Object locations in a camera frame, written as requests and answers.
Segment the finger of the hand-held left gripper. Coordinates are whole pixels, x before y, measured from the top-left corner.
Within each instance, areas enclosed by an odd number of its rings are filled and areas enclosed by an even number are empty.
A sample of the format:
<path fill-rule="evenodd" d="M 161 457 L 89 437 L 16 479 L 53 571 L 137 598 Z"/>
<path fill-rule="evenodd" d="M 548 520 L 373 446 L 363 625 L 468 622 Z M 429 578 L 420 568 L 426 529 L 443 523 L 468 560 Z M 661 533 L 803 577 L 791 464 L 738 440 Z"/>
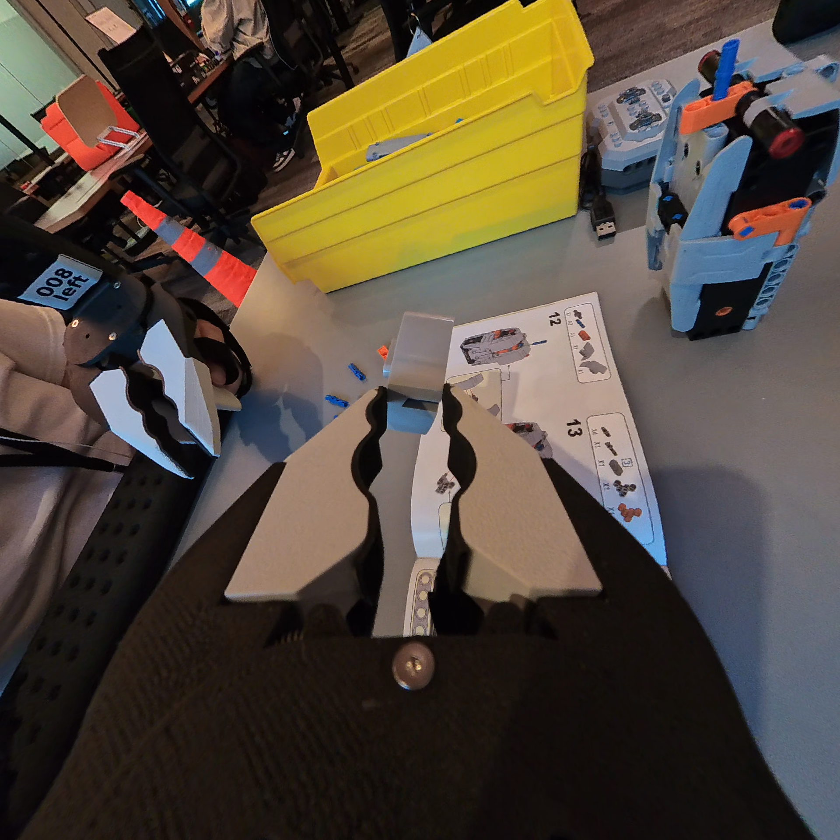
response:
<path fill-rule="evenodd" d="M 185 355 L 164 320 L 146 333 L 140 358 L 161 375 L 164 394 L 174 403 L 180 424 L 208 454 L 218 457 L 221 427 L 207 365 Z"/>
<path fill-rule="evenodd" d="M 194 470 L 177 462 L 175 444 L 163 444 L 159 440 L 162 433 L 153 434 L 147 429 L 142 412 L 130 403 L 129 385 L 129 373 L 124 369 L 103 371 L 90 383 L 110 430 L 158 466 L 181 478 L 194 479 Z"/>

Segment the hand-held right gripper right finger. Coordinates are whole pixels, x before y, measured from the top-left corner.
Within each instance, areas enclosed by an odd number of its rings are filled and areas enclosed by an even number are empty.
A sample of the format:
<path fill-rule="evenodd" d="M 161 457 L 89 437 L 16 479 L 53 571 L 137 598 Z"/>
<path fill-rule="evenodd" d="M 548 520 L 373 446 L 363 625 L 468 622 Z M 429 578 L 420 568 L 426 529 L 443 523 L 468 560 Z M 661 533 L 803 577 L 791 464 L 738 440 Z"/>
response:
<path fill-rule="evenodd" d="M 540 456 L 464 391 L 445 385 L 448 468 L 459 489 L 429 597 L 439 636 L 468 635 L 482 605 L 512 596 L 593 596 L 602 591 Z"/>

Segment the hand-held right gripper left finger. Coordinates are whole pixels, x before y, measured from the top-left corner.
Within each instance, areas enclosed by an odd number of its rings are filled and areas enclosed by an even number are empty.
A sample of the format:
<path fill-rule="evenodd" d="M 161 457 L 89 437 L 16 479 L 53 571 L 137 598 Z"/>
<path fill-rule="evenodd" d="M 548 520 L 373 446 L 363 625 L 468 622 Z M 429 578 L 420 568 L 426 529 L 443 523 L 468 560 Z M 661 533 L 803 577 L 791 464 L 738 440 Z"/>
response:
<path fill-rule="evenodd" d="M 371 635 L 384 573 L 371 484 L 382 469 L 386 389 L 369 390 L 284 463 L 225 591 L 231 602 L 331 604 Z"/>

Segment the white instruction booklet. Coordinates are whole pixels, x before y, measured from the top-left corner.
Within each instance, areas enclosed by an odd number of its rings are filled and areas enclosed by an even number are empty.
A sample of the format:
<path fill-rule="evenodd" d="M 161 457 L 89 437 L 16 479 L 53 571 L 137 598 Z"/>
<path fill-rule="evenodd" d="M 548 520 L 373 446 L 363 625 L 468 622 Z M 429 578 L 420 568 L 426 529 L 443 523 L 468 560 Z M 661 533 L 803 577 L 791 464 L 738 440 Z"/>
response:
<path fill-rule="evenodd" d="M 595 292 L 456 326 L 446 377 L 566 469 L 669 574 L 653 481 Z"/>

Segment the grey curved panel brick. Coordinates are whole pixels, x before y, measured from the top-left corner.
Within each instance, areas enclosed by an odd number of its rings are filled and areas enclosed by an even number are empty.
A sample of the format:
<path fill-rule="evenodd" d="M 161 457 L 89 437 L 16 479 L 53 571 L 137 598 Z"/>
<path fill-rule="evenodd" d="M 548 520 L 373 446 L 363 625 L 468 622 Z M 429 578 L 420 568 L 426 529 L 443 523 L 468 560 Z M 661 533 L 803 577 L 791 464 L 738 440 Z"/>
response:
<path fill-rule="evenodd" d="M 387 426 L 425 434 L 435 420 L 445 384 L 454 320 L 407 311 L 386 359 Z"/>

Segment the yellow plastic bin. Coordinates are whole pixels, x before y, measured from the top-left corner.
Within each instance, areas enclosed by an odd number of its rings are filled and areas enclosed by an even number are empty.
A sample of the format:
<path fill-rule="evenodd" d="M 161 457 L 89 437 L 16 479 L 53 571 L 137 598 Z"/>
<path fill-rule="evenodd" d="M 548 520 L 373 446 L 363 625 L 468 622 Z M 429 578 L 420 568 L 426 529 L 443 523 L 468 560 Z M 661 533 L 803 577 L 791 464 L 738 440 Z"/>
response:
<path fill-rule="evenodd" d="M 592 63 L 572 2 L 505 3 L 311 111 L 316 185 L 251 223 L 291 280 L 334 291 L 572 216 Z"/>

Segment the partly built toy robot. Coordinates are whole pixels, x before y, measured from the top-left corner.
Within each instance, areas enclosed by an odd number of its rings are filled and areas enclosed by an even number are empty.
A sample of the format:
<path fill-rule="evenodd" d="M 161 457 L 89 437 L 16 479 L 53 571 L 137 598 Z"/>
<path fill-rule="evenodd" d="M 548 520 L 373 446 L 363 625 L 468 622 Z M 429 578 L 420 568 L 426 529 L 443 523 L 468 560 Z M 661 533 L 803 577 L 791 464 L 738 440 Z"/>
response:
<path fill-rule="evenodd" d="M 838 62 L 712 49 L 675 95 L 649 185 L 647 262 L 672 330 L 754 329 L 838 174 Z"/>

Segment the grey desk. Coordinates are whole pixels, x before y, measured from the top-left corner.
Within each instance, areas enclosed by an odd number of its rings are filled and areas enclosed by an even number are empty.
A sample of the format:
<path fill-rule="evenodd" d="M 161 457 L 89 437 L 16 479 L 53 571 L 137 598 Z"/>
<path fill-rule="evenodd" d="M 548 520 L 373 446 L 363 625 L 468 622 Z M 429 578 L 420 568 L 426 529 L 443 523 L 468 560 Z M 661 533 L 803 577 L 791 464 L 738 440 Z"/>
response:
<path fill-rule="evenodd" d="M 182 554 L 264 471 L 317 432 L 325 393 L 404 311 L 473 322 L 597 292 L 654 482 L 669 570 L 703 623 L 752 733 L 820 838 L 838 838 L 838 184 L 753 331 L 672 335 L 645 255 L 646 194 L 588 217 L 322 296 L 270 260 L 234 317 L 255 389 L 185 528 Z"/>

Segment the person's left hand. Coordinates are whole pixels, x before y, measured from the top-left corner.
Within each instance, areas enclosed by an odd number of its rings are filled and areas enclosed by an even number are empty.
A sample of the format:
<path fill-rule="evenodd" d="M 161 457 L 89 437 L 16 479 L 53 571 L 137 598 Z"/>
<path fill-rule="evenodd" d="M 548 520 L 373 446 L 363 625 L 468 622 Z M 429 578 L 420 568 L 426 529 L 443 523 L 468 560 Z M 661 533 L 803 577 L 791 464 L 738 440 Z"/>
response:
<path fill-rule="evenodd" d="M 225 337 L 226 333 L 215 322 L 197 320 L 194 343 L 211 373 L 212 384 L 235 393 L 242 379 L 242 368 Z"/>

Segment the person's light shirt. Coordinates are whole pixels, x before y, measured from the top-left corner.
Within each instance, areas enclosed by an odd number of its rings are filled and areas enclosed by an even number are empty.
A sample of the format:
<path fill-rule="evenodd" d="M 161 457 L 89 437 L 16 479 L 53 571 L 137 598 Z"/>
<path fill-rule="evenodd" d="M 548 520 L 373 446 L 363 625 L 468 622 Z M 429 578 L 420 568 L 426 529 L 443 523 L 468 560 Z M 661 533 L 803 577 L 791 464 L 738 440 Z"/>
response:
<path fill-rule="evenodd" d="M 51 308 L 1 301 L 1 426 L 126 466 L 133 450 L 66 388 L 65 323 Z M 37 630 L 121 479 L 119 472 L 1 469 L 1 687 Z"/>

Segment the orange plastic box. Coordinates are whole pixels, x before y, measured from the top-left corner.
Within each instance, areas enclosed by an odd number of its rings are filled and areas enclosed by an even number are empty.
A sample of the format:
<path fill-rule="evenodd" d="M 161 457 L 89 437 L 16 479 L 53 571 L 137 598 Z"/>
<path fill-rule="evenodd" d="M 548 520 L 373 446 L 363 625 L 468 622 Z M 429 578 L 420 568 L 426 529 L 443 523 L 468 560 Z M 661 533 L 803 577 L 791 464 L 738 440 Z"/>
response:
<path fill-rule="evenodd" d="M 140 137 L 139 125 L 99 81 L 81 76 L 48 105 L 41 128 L 89 172 Z"/>

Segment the grey battery box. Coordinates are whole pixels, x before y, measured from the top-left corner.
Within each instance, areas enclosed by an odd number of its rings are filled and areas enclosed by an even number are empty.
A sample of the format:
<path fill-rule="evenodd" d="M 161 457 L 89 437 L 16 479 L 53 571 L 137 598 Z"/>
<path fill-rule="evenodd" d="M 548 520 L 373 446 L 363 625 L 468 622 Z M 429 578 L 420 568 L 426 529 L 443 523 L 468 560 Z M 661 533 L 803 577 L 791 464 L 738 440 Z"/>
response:
<path fill-rule="evenodd" d="M 676 89 L 667 79 L 627 83 L 586 115 L 602 162 L 602 184 L 615 194 L 649 184 Z"/>

